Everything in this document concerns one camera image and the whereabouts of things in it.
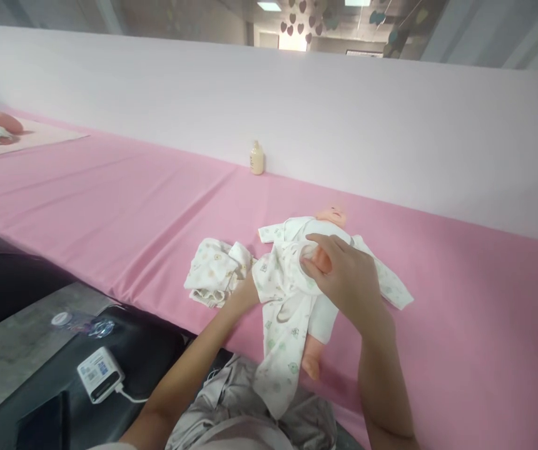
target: doll head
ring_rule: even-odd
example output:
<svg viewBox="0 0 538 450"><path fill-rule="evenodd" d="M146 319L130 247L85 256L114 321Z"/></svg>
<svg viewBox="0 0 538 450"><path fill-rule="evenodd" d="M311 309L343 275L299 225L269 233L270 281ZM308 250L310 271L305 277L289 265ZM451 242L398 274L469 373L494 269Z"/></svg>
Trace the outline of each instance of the doll head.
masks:
<svg viewBox="0 0 538 450"><path fill-rule="evenodd" d="M0 126L11 134L21 134L23 132L21 122L5 112L0 112Z"/></svg>
<svg viewBox="0 0 538 450"><path fill-rule="evenodd" d="M332 206L324 209L317 214L317 220L324 220L333 223L334 225L344 228L346 225L346 214L340 208Z"/></svg>

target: phone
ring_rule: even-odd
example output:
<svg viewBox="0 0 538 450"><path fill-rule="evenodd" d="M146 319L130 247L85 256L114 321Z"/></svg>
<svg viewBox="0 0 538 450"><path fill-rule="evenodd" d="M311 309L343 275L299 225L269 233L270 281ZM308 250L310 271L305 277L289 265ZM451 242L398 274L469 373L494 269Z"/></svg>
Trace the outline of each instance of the phone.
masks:
<svg viewBox="0 0 538 450"><path fill-rule="evenodd" d="M63 391L19 420L16 450L68 450L66 404Z"/></svg>

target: clear plastic object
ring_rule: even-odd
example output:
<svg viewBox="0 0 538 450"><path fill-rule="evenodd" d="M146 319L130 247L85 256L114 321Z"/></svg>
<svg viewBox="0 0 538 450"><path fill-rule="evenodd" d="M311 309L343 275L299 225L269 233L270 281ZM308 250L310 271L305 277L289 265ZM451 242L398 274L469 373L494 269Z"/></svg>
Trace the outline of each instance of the clear plastic object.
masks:
<svg viewBox="0 0 538 450"><path fill-rule="evenodd" d="M77 311L61 312L52 318L51 324L75 334L85 334L98 339L108 336L114 328L114 322L110 319Z"/></svg>

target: charging cable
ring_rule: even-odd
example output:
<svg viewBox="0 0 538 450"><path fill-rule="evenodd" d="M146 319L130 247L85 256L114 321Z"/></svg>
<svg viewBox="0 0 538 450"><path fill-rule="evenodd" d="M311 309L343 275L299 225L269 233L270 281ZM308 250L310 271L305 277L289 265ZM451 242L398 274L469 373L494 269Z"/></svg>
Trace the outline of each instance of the charging cable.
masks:
<svg viewBox="0 0 538 450"><path fill-rule="evenodd" d="M117 387L114 389L115 392L121 394L123 397L125 397L127 400L129 400L132 403L146 403L148 399L135 399L132 396L130 396L128 393L126 393L123 390L123 383L117 384Z"/></svg>

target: qr code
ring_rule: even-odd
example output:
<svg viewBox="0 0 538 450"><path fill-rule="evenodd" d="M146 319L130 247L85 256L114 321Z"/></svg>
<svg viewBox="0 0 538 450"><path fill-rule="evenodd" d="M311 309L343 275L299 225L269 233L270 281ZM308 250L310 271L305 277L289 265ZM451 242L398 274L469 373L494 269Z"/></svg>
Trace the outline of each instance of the qr code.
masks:
<svg viewBox="0 0 538 450"><path fill-rule="evenodd" d="M100 369L100 373L102 374L102 376L106 375L106 373L108 372L108 369L106 368L106 364L104 363L104 361L100 361L98 363L98 369Z"/></svg>

